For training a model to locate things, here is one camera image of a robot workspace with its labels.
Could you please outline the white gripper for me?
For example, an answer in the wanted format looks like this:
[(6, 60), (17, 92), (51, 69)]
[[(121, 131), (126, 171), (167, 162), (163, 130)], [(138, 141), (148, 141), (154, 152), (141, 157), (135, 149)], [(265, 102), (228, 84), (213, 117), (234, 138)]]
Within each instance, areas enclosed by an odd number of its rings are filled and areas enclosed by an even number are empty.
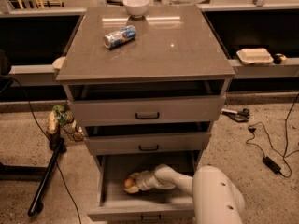
[(128, 178), (135, 179), (136, 186), (125, 188), (124, 190), (129, 194), (136, 194), (139, 190), (145, 191), (150, 189), (157, 189), (159, 182), (153, 171), (135, 172), (128, 176)]

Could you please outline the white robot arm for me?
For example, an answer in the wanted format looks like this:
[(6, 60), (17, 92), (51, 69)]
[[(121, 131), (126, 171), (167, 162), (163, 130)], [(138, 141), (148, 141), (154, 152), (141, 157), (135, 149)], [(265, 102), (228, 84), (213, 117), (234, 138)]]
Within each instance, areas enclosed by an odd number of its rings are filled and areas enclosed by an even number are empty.
[(227, 175), (216, 167), (200, 167), (190, 177), (160, 164), (153, 171), (130, 174), (124, 181), (124, 190), (130, 194), (174, 188), (192, 197), (197, 224), (243, 224), (240, 214), (245, 209), (244, 197)]

